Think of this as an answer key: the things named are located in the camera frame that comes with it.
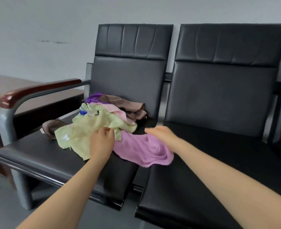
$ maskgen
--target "gray wall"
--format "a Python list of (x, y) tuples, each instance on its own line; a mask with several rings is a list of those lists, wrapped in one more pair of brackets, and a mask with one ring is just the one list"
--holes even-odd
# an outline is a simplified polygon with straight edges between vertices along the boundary
[(281, 23), (281, 0), (0, 0), (0, 74), (84, 78), (100, 23)]

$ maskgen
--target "wooden armrest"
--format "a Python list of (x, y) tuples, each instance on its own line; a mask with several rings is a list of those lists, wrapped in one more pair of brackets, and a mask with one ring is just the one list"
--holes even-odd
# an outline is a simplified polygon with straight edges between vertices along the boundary
[(33, 85), (25, 88), (19, 88), (6, 92), (0, 99), (0, 107), (10, 109), (13, 108), (17, 101), (25, 96), (34, 94), (37, 92), (52, 90), (56, 88), (62, 88), (74, 84), (79, 84), (82, 81), (80, 79), (66, 79), (50, 83), (43, 83), (38, 85)]

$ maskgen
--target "chair leg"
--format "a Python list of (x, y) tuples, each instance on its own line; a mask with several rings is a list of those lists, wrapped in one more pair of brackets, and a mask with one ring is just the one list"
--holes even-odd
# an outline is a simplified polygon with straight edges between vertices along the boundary
[(12, 169), (11, 172), (17, 189), (17, 195), (20, 199), (20, 204), (24, 209), (31, 210), (33, 207), (33, 199), (27, 182), (27, 176), (14, 169)]

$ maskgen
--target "forearm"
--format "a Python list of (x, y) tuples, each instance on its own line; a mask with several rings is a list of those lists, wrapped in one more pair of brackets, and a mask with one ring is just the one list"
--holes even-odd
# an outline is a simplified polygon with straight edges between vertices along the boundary
[(65, 185), (47, 199), (17, 229), (73, 229), (105, 162), (90, 159)]
[(281, 228), (281, 196), (180, 139), (175, 151), (244, 229)]

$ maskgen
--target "yellow-green cloth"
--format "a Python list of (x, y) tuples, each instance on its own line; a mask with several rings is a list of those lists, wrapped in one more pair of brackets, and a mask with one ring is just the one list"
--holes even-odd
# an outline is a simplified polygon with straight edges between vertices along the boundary
[(72, 148), (83, 160), (91, 158), (89, 137), (94, 130), (100, 129), (101, 127), (113, 128), (115, 140), (121, 141), (120, 129), (133, 133), (137, 128), (137, 125), (131, 125), (123, 121), (114, 113), (109, 113), (101, 105), (83, 103), (81, 107), (88, 113), (84, 116), (78, 114), (73, 118), (72, 124), (57, 129), (55, 135), (62, 149)]

